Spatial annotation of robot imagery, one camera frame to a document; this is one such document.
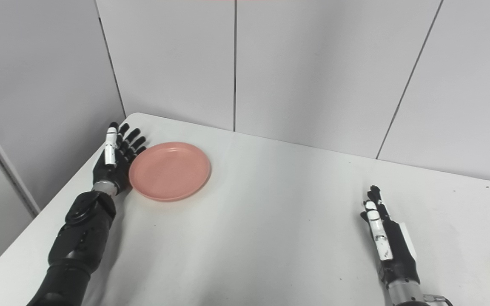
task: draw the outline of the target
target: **robot finger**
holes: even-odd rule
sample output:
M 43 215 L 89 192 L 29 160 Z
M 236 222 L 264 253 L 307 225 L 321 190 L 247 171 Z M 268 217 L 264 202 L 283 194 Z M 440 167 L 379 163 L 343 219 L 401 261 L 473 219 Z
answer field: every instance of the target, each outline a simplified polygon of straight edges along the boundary
M 139 137 L 136 141 L 134 141 L 133 144 L 131 144 L 126 152 L 124 153 L 125 156 L 131 156 L 133 155 L 136 151 L 137 148 L 140 147 L 144 142 L 146 141 L 145 136 Z
M 120 151 L 120 153 L 122 153 L 122 155 L 126 156 L 126 152 L 128 151 L 129 148 L 130 148 L 130 143 L 127 141 L 123 141 L 120 144 L 118 150 Z
M 130 125 L 125 123 L 123 124 L 121 127 L 120 127 L 120 130 L 118 130 L 118 133 L 120 135 L 122 135 L 122 137 L 124 138 L 124 135 L 126 134 L 126 132 L 128 132 L 128 130 L 130 129 Z
M 372 200 L 372 202 L 375 204 L 379 204 L 379 201 L 381 201 L 381 190 L 378 186 L 371 186 L 370 191 L 367 194 L 368 198 L 370 198 L 370 200 Z
M 136 151 L 136 155 L 141 154 L 141 152 L 143 152 L 145 150 L 146 150 L 146 147 L 145 146 L 142 146 L 142 147 L 138 148 L 137 151 Z
M 120 147 L 122 145 L 122 141 L 124 140 L 124 137 L 122 137 L 122 134 L 120 132 L 117 134 L 117 147 Z
M 109 129 L 107 129 L 107 134 L 105 135 L 105 149 L 104 149 L 104 159 L 105 164 L 116 163 L 115 160 L 115 149 L 117 148 L 117 129 L 118 124 L 116 122 L 111 122 Z
M 128 142 L 128 146 L 134 141 L 134 138 L 136 138 L 139 134 L 141 133 L 141 130 L 136 128 L 128 134 L 128 137 L 124 139 L 124 142 Z
M 362 219 L 364 219 L 364 221 L 368 222 L 368 213 L 367 212 L 362 211 L 362 213 L 360 213 L 360 217 Z

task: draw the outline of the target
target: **table surface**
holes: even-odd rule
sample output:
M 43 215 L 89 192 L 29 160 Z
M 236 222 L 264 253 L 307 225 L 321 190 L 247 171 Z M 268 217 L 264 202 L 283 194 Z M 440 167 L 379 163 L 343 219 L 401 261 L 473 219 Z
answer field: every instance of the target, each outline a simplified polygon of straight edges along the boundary
M 212 163 L 174 203 L 132 190 L 84 305 L 385 305 L 359 217 L 371 184 L 405 221 L 425 293 L 490 306 L 490 181 L 132 114 L 148 145 L 188 142 Z M 47 270 L 64 215 L 91 187 L 98 153 L 0 257 L 0 306 L 24 306 Z

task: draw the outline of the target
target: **white fingertip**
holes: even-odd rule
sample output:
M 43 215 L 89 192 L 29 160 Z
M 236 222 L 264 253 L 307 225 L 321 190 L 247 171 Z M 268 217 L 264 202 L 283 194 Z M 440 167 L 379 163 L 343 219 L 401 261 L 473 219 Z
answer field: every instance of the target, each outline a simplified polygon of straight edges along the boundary
M 376 204 L 372 201 L 366 201 L 366 204 L 364 204 L 364 207 L 366 209 L 375 209 L 377 210 Z
M 116 158 L 114 155 L 115 148 L 117 146 L 117 130 L 110 127 L 107 130 L 105 136 L 105 164 L 116 164 Z
M 410 250 L 410 254 L 412 254 L 413 259 L 417 261 L 417 253 L 415 251 L 415 247 L 413 246 L 412 238 L 410 237 L 410 232 L 408 232 L 408 227 L 406 226 L 406 223 L 399 223 L 399 225 L 400 225 L 400 231 L 402 231 L 402 236 L 404 236 L 404 240 L 406 242 L 408 250 Z
M 377 210 L 371 210 L 366 213 L 368 216 L 368 221 L 376 221 L 379 220 L 379 211 Z

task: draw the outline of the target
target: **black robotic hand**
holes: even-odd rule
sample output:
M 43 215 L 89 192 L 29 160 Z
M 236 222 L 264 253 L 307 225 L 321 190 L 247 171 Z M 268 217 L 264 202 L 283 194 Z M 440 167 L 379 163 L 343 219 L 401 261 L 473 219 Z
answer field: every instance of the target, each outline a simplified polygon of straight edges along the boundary
M 105 149 L 94 167 L 94 186 L 81 193 L 65 217 L 48 254 L 48 270 L 39 290 L 27 306 L 80 306 L 91 274 L 99 267 L 109 229 L 116 215 L 113 196 L 128 188 L 128 171 L 145 150 L 138 128 L 111 123 Z
M 371 186 L 364 201 L 360 217 L 370 227 L 371 237 L 379 256 L 378 274 L 389 292 L 394 306 L 428 306 L 430 302 L 443 302 L 452 306 L 444 296 L 425 295 L 417 273 L 416 252 L 404 223 L 390 217 L 387 205 L 377 186 Z
M 130 164 L 137 155 L 146 149 L 142 146 L 146 139 L 142 136 L 136 140 L 136 137 L 141 132 L 138 128 L 132 130 L 128 137 L 124 138 L 126 132 L 130 129 L 127 123 L 123 124 L 118 133 L 117 128 L 118 124 L 116 122 L 111 123 L 109 126 L 107 138 L 105 139 L 105 149 L 94 167 L 93 174 L 94 184 L 102 181 L 111 182 L 116 186 L 118 194 L 128 188 L 130 184 L 128 178 Z M 113 150 L 114 154 L 112 157 L 110 153 L 107 153 L 108 150 Z

